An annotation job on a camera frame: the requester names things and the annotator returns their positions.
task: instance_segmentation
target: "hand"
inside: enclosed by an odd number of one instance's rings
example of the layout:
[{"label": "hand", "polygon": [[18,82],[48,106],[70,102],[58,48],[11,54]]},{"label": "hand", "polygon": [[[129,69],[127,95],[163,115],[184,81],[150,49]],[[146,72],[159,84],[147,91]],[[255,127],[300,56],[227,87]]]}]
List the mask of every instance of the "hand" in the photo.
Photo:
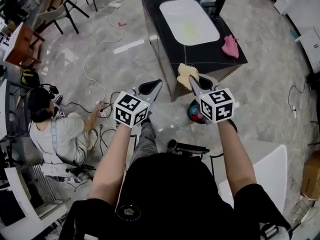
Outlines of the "hand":
[{"label": "hand", "polygon": [[100,102],[95,106],[94,109],[99,112],[99,111],[102,110],[104,107],[105,107],[105,104],[100,101]]}]

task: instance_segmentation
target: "shoe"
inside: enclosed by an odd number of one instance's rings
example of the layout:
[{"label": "shoe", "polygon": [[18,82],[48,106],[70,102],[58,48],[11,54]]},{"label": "shoe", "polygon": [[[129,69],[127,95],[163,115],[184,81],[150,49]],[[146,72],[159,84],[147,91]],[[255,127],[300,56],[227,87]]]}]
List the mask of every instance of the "shoe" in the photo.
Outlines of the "shoe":
[{"label": "shoe", "polygon": [[147,117],[146,119],[144,119],[144,120],[141,122],[141,126],[142,126],[144,123],[149,123],[149,124],[151,124],[151,121],[150,121],[149,117]]},{"label": "shoe", "polygon": [[92,150],[93,147],[96,145],[98,140],[98,132],[96,129],[91,129],[89,132],[89,147],[88,150]]},{"label": "shoe", "polygon": [[55,103],[55,104],[57,104],[58,106],[60,106],[63,98],[64,98],[64,97],[63,97],[62,95],[59,95],[59,96],[55,99],[55,101],[54,101],[53,103]]},{"label": "shoe", "polygon": [[168,144],[166,145],[166,153],[172,153],[175,150],[177,145],[177,141],[175,139],[169,140]]}]

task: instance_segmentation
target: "white chair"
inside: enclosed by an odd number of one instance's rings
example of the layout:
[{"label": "white chair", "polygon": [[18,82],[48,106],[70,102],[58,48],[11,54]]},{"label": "white chair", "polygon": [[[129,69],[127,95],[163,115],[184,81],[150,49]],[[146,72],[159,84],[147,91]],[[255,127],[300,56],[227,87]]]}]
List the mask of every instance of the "white chair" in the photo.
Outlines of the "white chair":
[{"label": "white chair", "polygon": [[57,23],[57,20],[62,19],[62,18],[68,18],[71,21],[71,24],[72,24],[75,32],[77,34],[79,34],[79,31],[78,31],[73,19],[71,18],[70,11],[73,8],[76,8],[80,13],[82,13],[87,18],[89,18],[89,15],[86,14],[83,10],[81,10],[78,6],[76,6],[76,3],[77,3],[77,1],[75,3],[73,3],[70,0],[66,0],[63,4],[61,4],[59,6],[59,8],[57,8],[57,9],[55,9],[53,11],[42,12],[42,13],[38,14],[37,16],[40,19],[43,19],[43,20],[45,20],[47,22],[53,22],[62,35],[64,33],[61,30],[61,28],[59,27],[59,25]]}]

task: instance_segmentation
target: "wall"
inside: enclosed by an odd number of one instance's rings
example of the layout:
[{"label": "wall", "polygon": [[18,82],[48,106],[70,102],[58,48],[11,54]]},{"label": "wall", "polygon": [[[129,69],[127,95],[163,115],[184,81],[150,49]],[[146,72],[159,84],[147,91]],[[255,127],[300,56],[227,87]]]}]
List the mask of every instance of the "wall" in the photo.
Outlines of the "wall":
[{"label": "wall", "polygon": [[310,27],[320,29],[320,0],[296,0],[288,15],[301,34]]}]

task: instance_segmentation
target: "person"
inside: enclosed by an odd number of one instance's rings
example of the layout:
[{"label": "person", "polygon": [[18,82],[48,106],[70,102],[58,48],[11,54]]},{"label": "person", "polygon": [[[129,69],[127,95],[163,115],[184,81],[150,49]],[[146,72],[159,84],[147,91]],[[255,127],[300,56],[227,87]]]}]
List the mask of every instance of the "person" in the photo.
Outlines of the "person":
[{"label": "person", "polygon": [[0,1],[0,13],[3,11],[5,16],[5,23],[8,24],[9,20],[19,25],[23,20],[21,17],[27,17],[28,13],[21,8],[18,0],[1,0]]},{"label": "person", "polygon": [[[43,87],[36,87],[30,92],[27,101],[31,117],[30,137],[42,153],[57,155],[67,163],[81,166],[86,161],[88,151],[97,142],[98,132],[93,128],[103,103],[97,104],[86,120],[75,112],[57,119],[54,118],[57,107],[52,102],[53,97]],[[56,152],[53,148],[53,120],[56,120]]]},{"label": "person", "polygon": [[131,129],[120,124],[100,161],[87,200],[75,201],[60,240],[138,236],[260,239],[260,223],[290,228],[263,187],[238,134],[218,122],[234,209],[218,194],[214,176],[199,159],[158,153],[150,120],[123,182]]}]

